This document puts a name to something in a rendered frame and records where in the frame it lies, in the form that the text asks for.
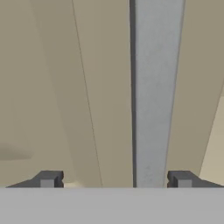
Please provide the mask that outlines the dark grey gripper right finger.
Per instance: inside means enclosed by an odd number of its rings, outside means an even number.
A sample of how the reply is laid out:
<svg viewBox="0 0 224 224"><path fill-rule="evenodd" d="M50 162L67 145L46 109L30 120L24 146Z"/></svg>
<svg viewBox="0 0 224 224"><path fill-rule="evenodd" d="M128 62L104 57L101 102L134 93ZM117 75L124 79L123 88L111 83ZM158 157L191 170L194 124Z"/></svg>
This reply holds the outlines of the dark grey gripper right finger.
<svg viewBox="0 0 224 224"><path fill-rule="evenodd" d="M210 182L199 178L191 171L168 171L167 173L167 187L188 188L188 187L222 187L214 182Z"/></svg>

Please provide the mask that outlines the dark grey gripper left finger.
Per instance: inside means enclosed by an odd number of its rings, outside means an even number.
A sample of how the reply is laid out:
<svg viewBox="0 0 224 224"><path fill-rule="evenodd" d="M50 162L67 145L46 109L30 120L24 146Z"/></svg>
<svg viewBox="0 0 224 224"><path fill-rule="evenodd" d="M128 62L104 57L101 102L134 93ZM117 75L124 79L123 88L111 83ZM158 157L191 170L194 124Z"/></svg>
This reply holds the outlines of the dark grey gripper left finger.
<svg viewBox="0 0 224 224"><path fill-rule="evenodd" d="M31 179L16 183L12 187L50 187L50 188L63 188L64 172L63 171L40 171L36 176Z"/></svg>

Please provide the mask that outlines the beige cabinet door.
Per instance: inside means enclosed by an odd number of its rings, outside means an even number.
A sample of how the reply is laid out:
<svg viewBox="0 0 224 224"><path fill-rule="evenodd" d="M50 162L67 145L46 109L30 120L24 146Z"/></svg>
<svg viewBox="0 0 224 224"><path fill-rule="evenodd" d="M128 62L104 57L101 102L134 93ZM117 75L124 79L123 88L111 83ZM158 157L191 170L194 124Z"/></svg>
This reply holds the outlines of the beige cabinet door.
<svg viewBox="0 0 224 224"><path fill-rule="evenodd" d="M129 0L73 0L105 187L132 187Z"/></svg>
<svg viewBox="0 0 224 224"><path fill-rule="evenodd" d="M85 187L100 187L102 179L74 16L74 2L30 2L71 152L75 180Z"/></svg>

